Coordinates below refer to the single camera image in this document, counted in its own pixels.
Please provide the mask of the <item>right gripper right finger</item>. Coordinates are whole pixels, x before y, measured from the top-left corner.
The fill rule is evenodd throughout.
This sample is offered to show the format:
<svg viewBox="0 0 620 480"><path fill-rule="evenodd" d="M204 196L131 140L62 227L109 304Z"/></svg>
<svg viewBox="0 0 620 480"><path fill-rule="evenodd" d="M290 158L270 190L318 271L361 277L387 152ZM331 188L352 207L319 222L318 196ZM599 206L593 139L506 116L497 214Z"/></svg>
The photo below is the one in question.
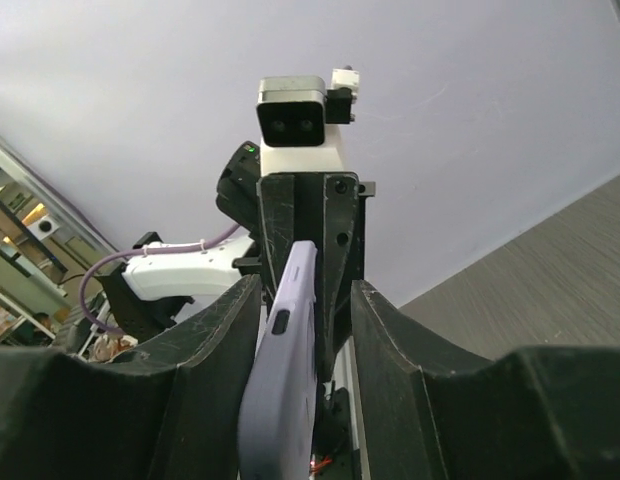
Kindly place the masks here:
<svg viewBox="0 0 620 480"><path fill-rule="evenodd" d="M620 479L620 347L473 354L365 281L353 336L374 479Z"/></svg>

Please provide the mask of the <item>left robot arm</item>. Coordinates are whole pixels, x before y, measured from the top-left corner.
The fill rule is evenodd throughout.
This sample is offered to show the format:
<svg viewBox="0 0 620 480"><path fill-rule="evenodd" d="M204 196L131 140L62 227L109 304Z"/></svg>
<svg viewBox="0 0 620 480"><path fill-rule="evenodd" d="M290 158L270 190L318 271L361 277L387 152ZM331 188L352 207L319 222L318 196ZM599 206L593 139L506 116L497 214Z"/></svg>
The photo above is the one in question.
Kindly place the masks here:
<svg viewBox="0 0 620 480"><path fill-rule="evenodd" d="M271 306L293 242L311 241L317 249L315 359L319 380L327 382L352 332L350 289L364 276L365 203L375 193L374 183L353 172L262 179L260 149L246 141L219 178L216 205L247 235L169 245L150 232L98 280L119 327L146 341L175 325L195 297L219 296L243 275L260 275Z"/></svg>

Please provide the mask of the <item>phone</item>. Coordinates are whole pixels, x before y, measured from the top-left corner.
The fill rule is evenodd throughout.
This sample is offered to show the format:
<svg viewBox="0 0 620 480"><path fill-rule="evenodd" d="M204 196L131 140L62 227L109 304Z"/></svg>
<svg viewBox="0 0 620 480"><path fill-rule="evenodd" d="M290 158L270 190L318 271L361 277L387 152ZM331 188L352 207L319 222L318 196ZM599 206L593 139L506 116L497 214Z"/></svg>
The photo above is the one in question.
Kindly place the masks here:
<svg viewBox="0 0 620 480"><path fill-rule="evenodd" d="M238 419L242 479L307 479L316 413L315 266L292 245L246 384Z"/></svg>

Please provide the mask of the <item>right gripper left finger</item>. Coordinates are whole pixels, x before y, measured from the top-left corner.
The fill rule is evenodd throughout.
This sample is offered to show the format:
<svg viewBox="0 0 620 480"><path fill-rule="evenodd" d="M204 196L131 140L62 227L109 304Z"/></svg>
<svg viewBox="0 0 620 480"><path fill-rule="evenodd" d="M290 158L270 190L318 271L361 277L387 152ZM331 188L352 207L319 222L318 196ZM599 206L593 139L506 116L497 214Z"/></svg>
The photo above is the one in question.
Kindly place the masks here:
<svg viewBox="0 0 620 480"><path fill-rule="evenodd" d="M234 479L261 281L105 364L0 347L0 479Z"/></svg>

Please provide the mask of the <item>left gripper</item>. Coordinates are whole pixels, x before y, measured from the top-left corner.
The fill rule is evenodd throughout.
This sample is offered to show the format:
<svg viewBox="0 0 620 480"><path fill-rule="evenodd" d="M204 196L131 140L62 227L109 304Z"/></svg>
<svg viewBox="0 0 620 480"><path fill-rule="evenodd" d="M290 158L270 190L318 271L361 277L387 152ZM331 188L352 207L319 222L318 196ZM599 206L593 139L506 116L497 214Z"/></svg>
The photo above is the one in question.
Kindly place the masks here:
<svg viewBox="0 0 620 480"><path fill-rule="evenodd" d="M376 184L354 172L279 173L257 185L261 278L271 307L295 241L317 248L315 360L320 380L352 332L350 290L364 278L366 200Z"/></svg>

